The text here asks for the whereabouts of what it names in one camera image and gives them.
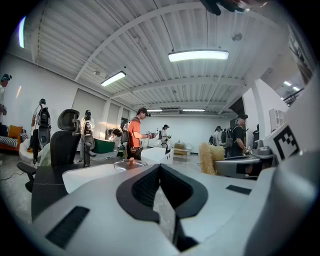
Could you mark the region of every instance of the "office chair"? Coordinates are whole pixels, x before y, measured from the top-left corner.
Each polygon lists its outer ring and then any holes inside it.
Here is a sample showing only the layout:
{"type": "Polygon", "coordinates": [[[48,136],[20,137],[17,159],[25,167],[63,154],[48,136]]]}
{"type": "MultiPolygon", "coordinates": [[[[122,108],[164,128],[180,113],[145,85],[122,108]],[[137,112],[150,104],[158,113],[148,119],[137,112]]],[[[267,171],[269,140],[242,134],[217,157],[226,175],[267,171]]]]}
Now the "office chair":
{"type": "MultiPolygon", "coordinates": [[[[77,147],[81,138],[80,113],[74,109],[64,110],[58,118],[58,127],[61,129],[53,134],[50,141],[51,166],[71,165],[74,163],[77,147]]],[[[16,165],[25,172],[29,181],[25,188],[32,192],[34,177],[37,169],[24,162],[16,165]]]]}

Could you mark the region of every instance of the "cap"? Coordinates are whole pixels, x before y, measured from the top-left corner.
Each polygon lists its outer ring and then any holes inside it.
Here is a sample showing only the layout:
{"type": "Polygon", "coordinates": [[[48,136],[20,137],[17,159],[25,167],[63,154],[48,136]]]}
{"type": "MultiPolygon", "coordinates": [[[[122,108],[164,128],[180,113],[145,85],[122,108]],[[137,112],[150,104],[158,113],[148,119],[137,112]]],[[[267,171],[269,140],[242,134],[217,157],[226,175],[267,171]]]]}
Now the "cap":
{"type": "Polygon", "coordinates": [[[248,115],[247,114],[240,114],[240,115],[238,115],[237,118],[241,118],[241,119],[246,120],[248,118],[248,115]]]}
{"type": "Polygon", "coordinates": [[[4,74],[3,77],[1,78],[1,82],[2,82],[3,80],[8,80],[8,81],[9,81],[11,78],[12,78],[11,75],[4,74]]]}
{"type": "Polygon", "coordinates": [[[139,115],[140,112],[143,112],[143,113],[145,113],[145,115],[148,115],[148,111],[145,107],[140,107],[136,114],[139,115]]]}

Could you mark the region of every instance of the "cable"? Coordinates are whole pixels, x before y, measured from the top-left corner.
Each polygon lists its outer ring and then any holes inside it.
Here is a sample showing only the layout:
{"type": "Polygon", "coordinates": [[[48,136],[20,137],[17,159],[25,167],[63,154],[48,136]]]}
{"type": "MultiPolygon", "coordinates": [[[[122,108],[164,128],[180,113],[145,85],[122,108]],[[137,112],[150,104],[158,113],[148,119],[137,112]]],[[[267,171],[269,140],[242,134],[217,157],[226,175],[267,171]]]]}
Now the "cable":
{"type": "Polygon", "coordinates": [[[6,180],[9,180],[14,174],[18,174],[18,175],[22,175],[22,174],[24,174],[24,172],[23,173],[17,173],[17,172],[14,172],[14,173],[12,173],[11,174],[11,176],[9,177],[9,178],[3,178],[3,179],[0,179],[0,181],[6,181],[6,180]]]}

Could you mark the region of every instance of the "floor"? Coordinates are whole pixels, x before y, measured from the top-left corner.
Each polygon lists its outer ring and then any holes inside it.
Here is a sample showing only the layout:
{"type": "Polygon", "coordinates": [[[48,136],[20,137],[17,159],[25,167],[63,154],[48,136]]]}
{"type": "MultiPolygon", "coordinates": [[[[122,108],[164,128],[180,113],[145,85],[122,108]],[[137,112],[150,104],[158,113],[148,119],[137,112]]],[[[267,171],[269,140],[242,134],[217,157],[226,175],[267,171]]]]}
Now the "floor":
{"type": "MultiPolygon", "coordinates": [[[[116,152],[97,154],[97,157],[93,160],[101,160],[105,159],[106,157],[113,157],[115,155],[116,152]]],[[[77,153],[75,156],[75,161],[77,161],[79,158],[80,155],[77,153]]],[[[2,165],[0,165],[0,193],[4,202],[12,214],[15,214],[23,222],[32,224],[32,194],[25,188],[25,183],[29,180],[27,174],[23,173],[17,168],[17,163],[20,161],[18,153],[1,151],[0,161],[3,162],[2,165]]],[[[188,156],[187,160],[176,157],[173,159],[173,165],[194,169],[195,172],[201,171],[200,166],[197,165],[199,162],[200,159],[197,154],[188,156]]],[[[161,188],[155,195],[153,210],[158,212],[160,215],[161,230],[170,240],[172,240],[175,212],[166,199],[166,196],[162,192],[161,188]]]]}

